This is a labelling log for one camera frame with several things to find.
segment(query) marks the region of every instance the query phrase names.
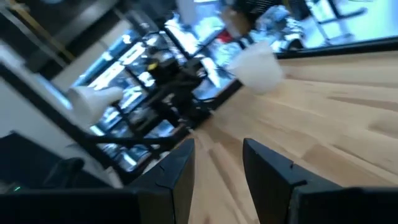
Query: white plastic part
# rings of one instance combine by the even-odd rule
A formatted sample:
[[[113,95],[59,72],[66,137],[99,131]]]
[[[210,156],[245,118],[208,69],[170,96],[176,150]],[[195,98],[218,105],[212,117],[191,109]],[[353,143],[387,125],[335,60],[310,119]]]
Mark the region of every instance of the white plastic part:
[[[94,90],[87,86],[76,86],[68,90],[67,98],[79,122],[90,127],[102,118],[107,107],[123,98],[123,90],[119,87]]]
[[[274,90],[285,75],[268,42],[262,41],[249,46],[227,67],[243,85],[257,94]]]

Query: wire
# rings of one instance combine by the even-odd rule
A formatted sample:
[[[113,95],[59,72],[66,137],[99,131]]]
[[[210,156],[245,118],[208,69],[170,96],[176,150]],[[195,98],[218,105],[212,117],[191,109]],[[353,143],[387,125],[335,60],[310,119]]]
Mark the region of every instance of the wire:
[[[45,30],[23,7],[18,7],[20,4],[15,0],[9,0],[11,9],[15,10],[29,25],[33,27],[40,35],[46,38],[55,48],[61,51],[69,60],[74,60],[75,56],[70,53],[63,44],[55,40],[51,34]]]

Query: white wall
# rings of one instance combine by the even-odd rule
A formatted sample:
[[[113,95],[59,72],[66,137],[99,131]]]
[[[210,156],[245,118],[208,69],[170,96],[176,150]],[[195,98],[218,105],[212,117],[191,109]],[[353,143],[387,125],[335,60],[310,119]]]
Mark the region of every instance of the white wall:
[[[83,74],[87,68],[92,65],[95,60],[107,50],[102,43],[107,46],[112,45],[122,36],[125,31],[130,29],[130,23],[121,20],[118,22],[101,40],[92,45],[86,52],[79,56],[72,64],[60,72],[52,83],[60,90],[66,92],[68,88]]]
[[[24,68],[22,59],[1,41],[0,63],[5,63],[59,112],[74,122],[71,111],[43,84],[38,82],[37,76]],[[7,135],[10,131],[15,130],[62,158],[81,157],[86,161],[86,171],[108,182],[108,177],[92,157],[79,149],[66,149],[67,145],[74,143],[73,140],[3,79],[0,80],[0,105],[0,136]]]

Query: wooden table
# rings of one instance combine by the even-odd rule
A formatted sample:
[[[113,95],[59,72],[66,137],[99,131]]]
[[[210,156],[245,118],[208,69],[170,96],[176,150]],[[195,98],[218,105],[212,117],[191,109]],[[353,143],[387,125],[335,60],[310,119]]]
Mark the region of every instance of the wooden table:
[[[280,63],[287,78],[278,89],[242,88],[195,132],[190,223],[258,223],[245,137],[342,186],[398,184],[398,53]]]

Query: wood grain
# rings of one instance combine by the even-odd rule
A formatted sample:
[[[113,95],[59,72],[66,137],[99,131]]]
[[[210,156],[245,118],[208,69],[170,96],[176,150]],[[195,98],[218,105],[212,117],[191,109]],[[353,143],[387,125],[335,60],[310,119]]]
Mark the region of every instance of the wood grain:
[[[190,223],[258,223],[244,178],[249,137],[342,186],[398,185],[398,52],[281,60],[264,96],[242,88],[192,136]]]

